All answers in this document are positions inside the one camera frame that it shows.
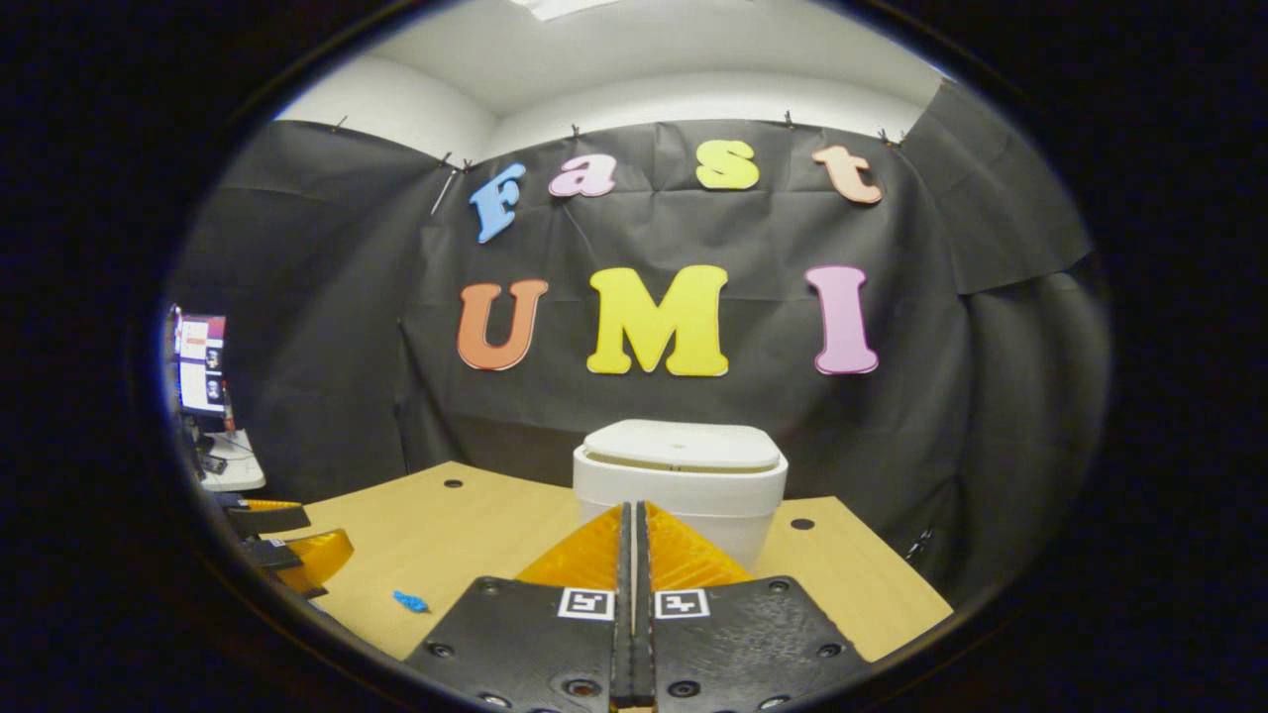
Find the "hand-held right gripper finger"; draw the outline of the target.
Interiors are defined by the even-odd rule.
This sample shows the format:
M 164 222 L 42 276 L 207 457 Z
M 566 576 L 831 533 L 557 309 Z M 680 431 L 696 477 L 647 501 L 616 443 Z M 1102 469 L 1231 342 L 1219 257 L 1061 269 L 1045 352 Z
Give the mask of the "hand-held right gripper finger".
M 618 510 L 616 584 L 553 586 L 482 576 L 404 664 L 493 712 L 612 712 L 630 691 L 635 509 Z
M 654 587 L 654 543 L 689 554 L 696 535 L 634 505 L 634 702 L 657 712 L 787 712 L 789 702 L 869 672 L 796 579 Z

